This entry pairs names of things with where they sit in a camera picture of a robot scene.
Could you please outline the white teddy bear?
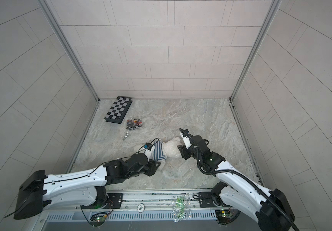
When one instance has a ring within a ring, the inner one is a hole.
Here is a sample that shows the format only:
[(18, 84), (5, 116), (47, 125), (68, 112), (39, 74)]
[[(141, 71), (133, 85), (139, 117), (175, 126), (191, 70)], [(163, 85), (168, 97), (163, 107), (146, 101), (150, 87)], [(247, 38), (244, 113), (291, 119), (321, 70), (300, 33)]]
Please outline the white teddy bear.
[[(155, 144), (157, 141), (159, 141), (160, 139), (156, 138), (153, 142), (151, 142), (151, 144)], [(177, 146), (181, 145), (180, 139), (179, 138), (173, 138), (167, 142), (164, 142), (163, 144), (163, 150), (164, 153), (168, 158), (177, 158), (177, 157), (181, 157), (180, 155), (180, 151), (178, 150)], [(139, 151), (137, 151), (134, 154), (135, 157), (139, 157), (142, 163), (147, 164), (149, 159), (146, 157), (146, 155), (144, 154), (144, 147), (140, 148)], [(160, 167), (157, 170), (161, 170), (165, 164), (161, 164)]]

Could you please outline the blue white striped shirt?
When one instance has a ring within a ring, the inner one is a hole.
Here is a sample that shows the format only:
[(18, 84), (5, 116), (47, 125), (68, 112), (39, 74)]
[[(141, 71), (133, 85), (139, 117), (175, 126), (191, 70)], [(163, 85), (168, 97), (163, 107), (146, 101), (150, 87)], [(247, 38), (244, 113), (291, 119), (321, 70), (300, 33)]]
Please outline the blue white striped shirt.
[(163, 144), (164, 142), (162, 140), (159, 140), (155, 144), (153, 144), (153, 147), (151, 149), (152, 160), (160, 162), (161, 164), (165, 164), (167, 159), (163, 150)]

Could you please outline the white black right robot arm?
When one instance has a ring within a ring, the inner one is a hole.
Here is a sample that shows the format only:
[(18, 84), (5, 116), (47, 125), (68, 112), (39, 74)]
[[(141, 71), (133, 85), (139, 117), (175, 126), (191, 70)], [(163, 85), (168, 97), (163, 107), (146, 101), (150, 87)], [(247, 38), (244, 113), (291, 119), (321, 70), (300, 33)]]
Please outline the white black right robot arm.
[(212, 200), (218, 206), (231, 206), (258, 223), (262, 231), (298, 230), (295, 215), (285, 194), (270, 190), (240, 173), (223, 156), (208, 148), (208, 140), (181, 130), (184, 145), (179, 146), (182, 157), (197, 161), (204, 175), (213, 175), (219, 183), (213, 188)]

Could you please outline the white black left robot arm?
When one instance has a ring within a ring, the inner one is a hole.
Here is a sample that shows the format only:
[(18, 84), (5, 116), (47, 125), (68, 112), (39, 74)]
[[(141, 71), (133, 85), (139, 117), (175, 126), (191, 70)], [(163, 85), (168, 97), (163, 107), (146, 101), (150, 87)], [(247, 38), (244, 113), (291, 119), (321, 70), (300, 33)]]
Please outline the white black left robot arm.
[(47, 175), (38, 170), (20, 185), (13, 218), (27, 219), (45, 209), (69, 205), (104, 207), (107, 185), (123, 183), (141, 174), (152, 176), (160, 165), (150, 155), (136, 153), (126, 160), (107, 161), (94, 169), (69, 174)]

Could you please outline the clear bag of toy bricks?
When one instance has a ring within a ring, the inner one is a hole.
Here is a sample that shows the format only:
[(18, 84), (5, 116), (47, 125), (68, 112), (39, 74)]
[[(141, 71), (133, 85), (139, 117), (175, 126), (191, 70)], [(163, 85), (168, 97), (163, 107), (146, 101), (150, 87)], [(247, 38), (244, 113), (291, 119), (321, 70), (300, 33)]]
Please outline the clear bag of toy bricks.
[(126, 121), (126, 129), (129, 131), (139, 129), (143, 126), (141, 119), (129, 119)]

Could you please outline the clear bag of green parts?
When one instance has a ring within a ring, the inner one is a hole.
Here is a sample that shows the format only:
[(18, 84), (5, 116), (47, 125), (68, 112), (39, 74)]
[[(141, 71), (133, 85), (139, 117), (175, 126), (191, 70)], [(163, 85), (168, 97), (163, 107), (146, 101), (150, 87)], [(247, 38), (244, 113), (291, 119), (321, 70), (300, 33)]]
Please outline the clear bag of green parts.
[(173, 221), (179, 222), (192, 217), (190, 198), (187, 195), (178, 196), (172, 203)]

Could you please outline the folded black white chessboard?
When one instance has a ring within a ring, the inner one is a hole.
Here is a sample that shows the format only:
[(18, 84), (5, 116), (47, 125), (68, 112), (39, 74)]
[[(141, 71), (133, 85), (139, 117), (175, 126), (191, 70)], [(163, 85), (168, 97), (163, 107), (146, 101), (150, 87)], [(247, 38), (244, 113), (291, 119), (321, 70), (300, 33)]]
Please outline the folded black white chessboard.
[(121, 124), (132, 104), (132, 98), (118, 96), (105, 115), (106, 122)]

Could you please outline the right green circuit board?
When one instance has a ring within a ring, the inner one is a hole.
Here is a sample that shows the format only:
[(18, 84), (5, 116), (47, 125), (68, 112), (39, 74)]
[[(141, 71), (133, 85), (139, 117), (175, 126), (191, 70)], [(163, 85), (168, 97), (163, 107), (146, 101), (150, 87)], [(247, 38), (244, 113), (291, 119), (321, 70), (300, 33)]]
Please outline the right green circuit board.
[(224, 210), (216, 210), (216, 218), (217, 218), (217, 223), (220, 225), (226, 225), (230, 223), (231, 220), (231, 213), (228, 211)]

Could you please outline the green circuit board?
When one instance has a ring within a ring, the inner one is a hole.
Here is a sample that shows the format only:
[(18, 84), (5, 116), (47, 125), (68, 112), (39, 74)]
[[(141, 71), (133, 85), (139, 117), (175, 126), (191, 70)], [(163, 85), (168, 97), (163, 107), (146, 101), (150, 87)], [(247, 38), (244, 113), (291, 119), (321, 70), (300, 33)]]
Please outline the green circuit board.
[(107, 212), (97, 213), (91, 216), (90, 221), (94, 222), (97, 226), (100, 226), (106, 221), (108, 215)]
[(216, 210), (216, 218), (217, 218), (217, 223), (220, 225), (226, 225), (230, 223), (231, 220), (231, 213), (228, 211), (224, 210)]

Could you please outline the left green circuit board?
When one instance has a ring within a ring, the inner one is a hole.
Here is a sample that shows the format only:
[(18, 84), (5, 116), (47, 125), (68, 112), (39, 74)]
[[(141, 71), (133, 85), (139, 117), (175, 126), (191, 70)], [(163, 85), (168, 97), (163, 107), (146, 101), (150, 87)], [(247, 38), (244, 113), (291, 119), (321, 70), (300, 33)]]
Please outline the left green circuit board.
[(107, 212), (97, 213), (91, 216), (90, 221), (94, 222), (97, 226), (100, 226), (106, 221), (108, 215)]

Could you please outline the aluminium corner post right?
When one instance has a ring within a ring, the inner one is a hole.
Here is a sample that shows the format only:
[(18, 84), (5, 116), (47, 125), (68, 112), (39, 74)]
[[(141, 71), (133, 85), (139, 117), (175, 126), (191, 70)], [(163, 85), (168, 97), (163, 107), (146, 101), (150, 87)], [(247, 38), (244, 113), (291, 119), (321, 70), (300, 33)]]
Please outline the aluminium corner post right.
[(256, 54), (258, 53), (258, 50), (264, 40), (264, 37), (265, 35), (267, 34), (268, 32), (268, 29), (270, 27), (270, 24), (271, 22), (273, 21), (274, 17), (275, 17), (275, 14), (280, 6), (280, 3), (281, 1), (280, 0), (274, 0), (272, 1), (272, 4), (268, 10), (268, 13), (266, 15), (266, 18), (263, 22), (263, 25), (261, 26), (260, 30), (259, 30), (259, 33), (257, 35), (257, 38), (253, 44), (253, 47), (252, 47), (252, 50), (247, 58), (247, 61), (243, 67), (243, 70), (241, 72), (241, 75), (238, 79), (238, 82), (237, 82), (237, 85), (236, 87), (234, 88), (234, 91), (232, 93), (232, 96), (230, 98), (230, 101), (233, 103), (235, 98), (237, 97), (237, 94), (238, 94), (238, 91), (239, 89), (241, 88), (242, 84), (243, 84), (243, 81), (244, 81), (244, 78), (246, 77), (248, 71), (249, 71), (249, 68), (250, 66), (252, 65), (253, 61), (254, 61), (254, 58), (256, 56)]

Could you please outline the aluminium corner post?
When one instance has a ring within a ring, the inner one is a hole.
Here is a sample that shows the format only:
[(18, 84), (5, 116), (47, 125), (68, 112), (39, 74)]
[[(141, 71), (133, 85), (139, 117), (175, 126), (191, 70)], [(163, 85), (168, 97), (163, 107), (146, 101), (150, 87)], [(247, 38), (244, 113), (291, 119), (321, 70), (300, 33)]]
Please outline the aluminium corner post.
[(88, 76), (86, 75), (84, 69), (82, 68), (82, 65), (80, 64), (76, 54), (74, 53), (74, 50), (72, 49), (71, 45), (69, 44), (66, 36), (64, 35), (60, 25), (58, 24), (56, 18), (54, 17), (52, 10), (47, 4), (47, 1), (43, 0), (37, 0), (37, 3), (39, 7), (41, 8), (45, 18), (47, 19), (48, 23), (50, 24), (51, 28), (53, 29), (53, 32), (56, 34), (58, 41), (63, 46), (64, 50), (66, 51), (70, 61), (72, 62), (73, 66), (75, 67), (76, 71), (78, 72), (79, 76), (82, 78), (82, 80), (85, 82), (87, 87), (89, 88), (89, 91), (93, 95), (94, 99), (97, 103), (100, 102), (100, 98), (96, 94), (93, 85), (90, 83), (90, 80), (88, 79)]
[(238, 82), (237, 82), (237, 85), (236, 87), (234, 88), (234, 91), (232, 93), (232, 96), (230, 98), (230, 101), (233, 103), (235, 98), (237, 97), (237, 94), (238, 94), (238, 91), (239, 89), (241, 88), (242, 84), (243, 84), (243, 81), (244, 81), (244, 78), (246, 77), (248, 71), (249, 71), (249, 68), (250, 66), (252, 65), (253, 61), (254, 61), (254, 58), (256, 56), (256, 54), (258, 53), (258, 50), (264, 40), (264, 37), (265, 35), (267, 34), (268, 32), (268, 29), (270, 27), (270, 24), (271, 22), (273, 21), (274, 17), (275, 17), (275, 14), (280, 6), (280, 3), (281, 1), (280, 0), (274, 0), (272, 1), (272, 4), (268, 10), (268, 13), (266, 15), (266, 18), (263, 22), (263, 25), (261, 26), (260, 30), (259, 30), (259, 33), (257, 35), (257, 38), (253, 44), (253, 47), (252, 47), (252, 50), (247, 58), (247, 61), (243, 67), (243, 70), (241, 72), (241, 75), (238, 79)]

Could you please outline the aluminium corner post left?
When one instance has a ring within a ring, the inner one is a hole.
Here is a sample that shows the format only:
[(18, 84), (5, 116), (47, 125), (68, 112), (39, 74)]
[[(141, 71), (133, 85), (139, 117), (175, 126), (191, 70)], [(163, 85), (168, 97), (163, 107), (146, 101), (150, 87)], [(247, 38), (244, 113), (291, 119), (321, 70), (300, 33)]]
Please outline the aluminium corner post left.
[(58, 24), (56, 18), (54, 17), (52, 10), (47, 4), (47, 1), (43, 0), (37, 0), (37, 3), (39, 7), (41, 8), (45, 18), (47, 19), (48, 23), (50, 24), (51, 28), (53, 29), (53, 32), (56, 34), (58, 41), (63, 46), (64, 50), (66, 51), (70, 61), (72, 62), (73, 66), (75, 67), (76, 71), (78, 72), (79, 76), (82, 78), (82, 80), (85, 82), (87, 87), (89, 88), (89, 91), (93, 95), (94, 99), (97, 103), (100, 102), (100, 98), (96, 94), (93, 85), (90, 83), (90, 80), (88, 79), (88, 76), (86, 75), (84, 69), (82, 68), (82, 65), (80, 64), (76, 54), (74, 53), (74, 50), (72, 49), (71, 45), (69, 44), (66, 36), (64, 35), (60, 25)]

